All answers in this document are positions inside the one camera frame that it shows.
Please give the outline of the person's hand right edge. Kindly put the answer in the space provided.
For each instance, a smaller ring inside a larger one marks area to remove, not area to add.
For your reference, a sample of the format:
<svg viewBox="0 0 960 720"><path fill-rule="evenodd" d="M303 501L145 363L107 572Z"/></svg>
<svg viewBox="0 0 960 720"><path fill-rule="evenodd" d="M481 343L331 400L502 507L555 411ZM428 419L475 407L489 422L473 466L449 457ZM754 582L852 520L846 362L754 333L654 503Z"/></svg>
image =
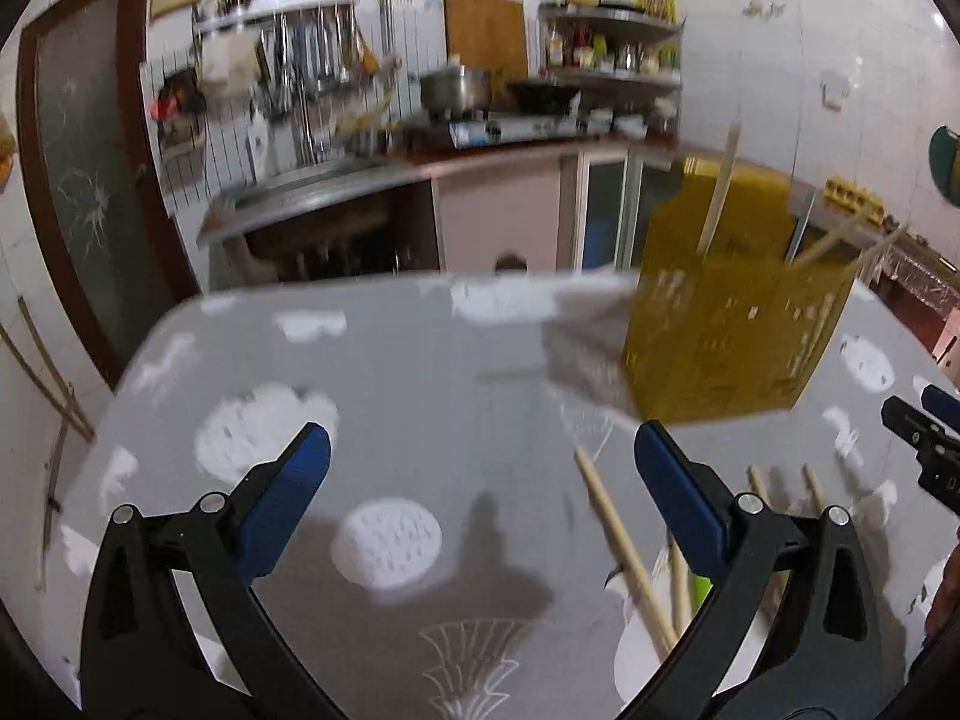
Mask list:
<svg viewBox="0 0 960 720"><path fill-rule="evenodd" d="M939 589L935 592L932 600L931 609L926 617L926 634L929 637L937 634L940 629L947 626L947 622L952 619L953 612L958 605L958 594L960 593L960 567L958 567L958 556L952 554L944 573Z"/></svg>

